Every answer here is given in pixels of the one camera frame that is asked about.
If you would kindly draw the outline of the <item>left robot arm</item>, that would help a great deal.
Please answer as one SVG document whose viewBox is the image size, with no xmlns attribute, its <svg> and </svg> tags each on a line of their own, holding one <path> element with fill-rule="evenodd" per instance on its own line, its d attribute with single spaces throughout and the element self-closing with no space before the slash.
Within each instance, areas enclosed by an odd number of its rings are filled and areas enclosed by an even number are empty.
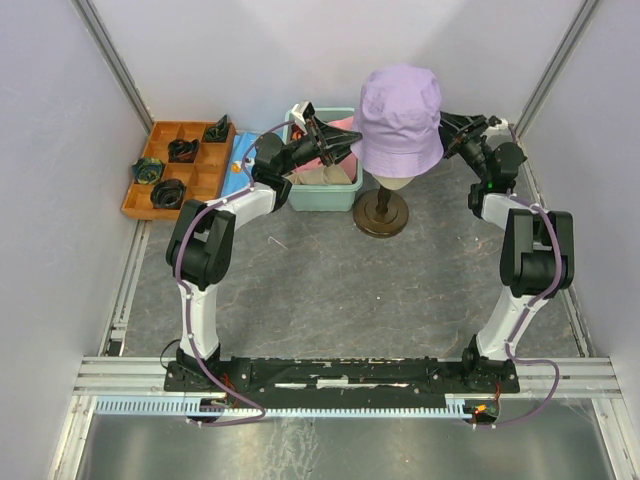
<svg viewBox="0 0 640 480">
<path fill-rule="evenodd" d="M 279 210 L 292 183 L 287 176 L 315 159 L 341 163 L 362 134 L 328 124 L 316 116 L 302 121 L 306 134 L 286 143 L 283 122 L 257 136 L 240 160 L 248 184 L 207 202 L 188 200 L 181 208 L 166 251 L 166 261 L 181 295 L 182 337 L 176 363 L 198 389 L 222 384 L 220 340 L 216 327 L 219 284 L 226 276 L 236 231 Z"/>
</svg>

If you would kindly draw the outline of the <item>purple bucket hat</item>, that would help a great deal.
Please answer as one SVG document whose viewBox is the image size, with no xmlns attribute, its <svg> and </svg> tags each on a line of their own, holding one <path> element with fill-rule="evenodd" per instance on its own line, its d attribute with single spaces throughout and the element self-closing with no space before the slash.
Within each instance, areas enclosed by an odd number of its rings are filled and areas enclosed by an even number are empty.
<svg viewBox="0 0 640 480">
<path fill-rule="evenodd" d="M 442 95 L 427 68 L 397 64 L 373 71 L 361 87 L 352 129 L 361 139 L 351 151 L 377 177 L 420 176 L 444 157 L 439 134 Z"/>
</svg>

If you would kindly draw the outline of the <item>teal plastic basket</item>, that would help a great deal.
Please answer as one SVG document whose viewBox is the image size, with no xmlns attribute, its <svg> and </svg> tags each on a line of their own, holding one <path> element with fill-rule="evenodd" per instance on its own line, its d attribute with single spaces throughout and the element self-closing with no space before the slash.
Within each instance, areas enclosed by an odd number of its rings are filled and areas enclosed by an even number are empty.
<svg viewBox="0 0 640 480">
<path fill-rule="evenodd" d="M 326 123 L 338 122 L 353 116 L 351 107 L 314 107 L 316 116 Z M 285 126 L 282 139 L 289 143 L 293 139 L 293 125 Z M 363 184 L 363 170 L 355 157 L 348 157 L 340 166 L 353 173 L 353 182 L 345 185 L 293 185 L 288 203 L 298 212 L 346 212 L 351 210 L 356 194 Z"/>
</svg>

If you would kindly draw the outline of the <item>blue printed cloth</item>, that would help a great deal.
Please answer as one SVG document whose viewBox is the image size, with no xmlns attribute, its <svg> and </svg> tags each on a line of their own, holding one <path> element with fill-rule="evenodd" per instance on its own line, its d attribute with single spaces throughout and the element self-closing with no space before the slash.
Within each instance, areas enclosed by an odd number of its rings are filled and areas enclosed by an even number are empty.
<svg viewBox="0 0 640 480">
<path fill-rule="evenodd" d="M 232 195 L 250 183 L 250 173 L 254 164 L 256 150 L 249 149 L 258 135 L 250 132 L 236 134 L 232 146 L 231 156 L 226 169 L 221 197 Z"/>
</svg>

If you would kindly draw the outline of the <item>pink bucket hat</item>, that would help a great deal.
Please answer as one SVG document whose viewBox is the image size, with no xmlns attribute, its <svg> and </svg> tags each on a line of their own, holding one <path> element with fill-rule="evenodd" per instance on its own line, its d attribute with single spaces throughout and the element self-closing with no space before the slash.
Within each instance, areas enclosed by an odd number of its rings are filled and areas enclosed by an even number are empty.
<svg viewBox="0 0 640 480">
<path fill-rule="evenodd" d="M 352 117 L 348 117 L 348 118 L 344 118 L 344 119 L 341 119 L 341 120 L 331 121 L 331 122 L 329 122 L 329 124 L 331 124 L 333 126 L 336 126 L 336 127 L 339 127 L 339 128 L 355 131 L 352 128 L 352 121 L 353 121 L 353 118 Z M 323 163 L 326 166 L 331 166 L 331 165 L 328 165 L 328 163 L 327 163 L 327 150 L 326 150 L 326 152 L 324 154 L 324 157 L 323 157 Z"/>
</svg>

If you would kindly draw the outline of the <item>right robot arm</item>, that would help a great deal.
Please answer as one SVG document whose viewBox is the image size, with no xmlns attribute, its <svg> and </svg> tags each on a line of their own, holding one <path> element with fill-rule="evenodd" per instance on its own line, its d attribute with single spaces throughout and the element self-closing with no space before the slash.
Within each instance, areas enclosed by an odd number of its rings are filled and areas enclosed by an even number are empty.
<svg viewBox="0 0 640 480">
<path fill-rule="evenodd" d="M 503 231 L 499 276 L 503 285 L 494 310 L 454 366 L 472 391 L 516 386 L 514 354 L 536 313 L 574 278 L 573 217 L 548 211 L 514 192 L 527 157 L 509 138 L 497 146 L 491 136 L 510 136 L 495 116 L 443 113 L 439 134 L 447 158 L 460 156 L 477 176 L 468 207 Z"/>
</svg>

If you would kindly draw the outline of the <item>cream mannequin head stand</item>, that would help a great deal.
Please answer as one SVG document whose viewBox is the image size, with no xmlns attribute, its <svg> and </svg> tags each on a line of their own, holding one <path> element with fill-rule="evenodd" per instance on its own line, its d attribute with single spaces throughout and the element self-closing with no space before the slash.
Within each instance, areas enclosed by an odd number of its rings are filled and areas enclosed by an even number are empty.
<svg viewBox="0 0 640 480">
<path fill-rule="evenodd" d="M 411 177 L 372 175 L 377 188 L 358 197 L 353 206 L 353 220 L 364 234 L 375 238 L 390 238 L 401 233 L 409 220 L 409 207 L 399 191 L 409 185 Z"/>
</svg>

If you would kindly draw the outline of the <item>wooden compartment tray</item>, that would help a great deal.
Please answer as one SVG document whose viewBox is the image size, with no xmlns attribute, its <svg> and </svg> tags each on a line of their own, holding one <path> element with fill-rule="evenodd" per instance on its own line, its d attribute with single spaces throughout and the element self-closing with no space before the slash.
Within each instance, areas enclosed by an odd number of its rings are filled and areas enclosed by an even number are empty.
<svg viewBox="0 0 640 480">
<path fill-rule="evenodd" d="M 155 157 L 165 164 L 160 181 L 170 178 L 180 179 L 186 186 L 184 201 L 212 200 L 220 196 L 226 169 L 231 156 L 236 134 L 233 124 L 225 143 L 204 143 L 202 136 L 205 128 L 212 122 L 202 121 L 158 121 L 149 134 L 142 155 Z M 194 163 L 170 163 L 168 144 L 175 139 L 200 141 L 200 147 Z M 179 216 L 179 210 L 154 209 L 150 194 L 154 185 L 139 185 L 131 181 L 123 200 L 121 211 L 136 220 L 171 220 Z"/>
</svg>

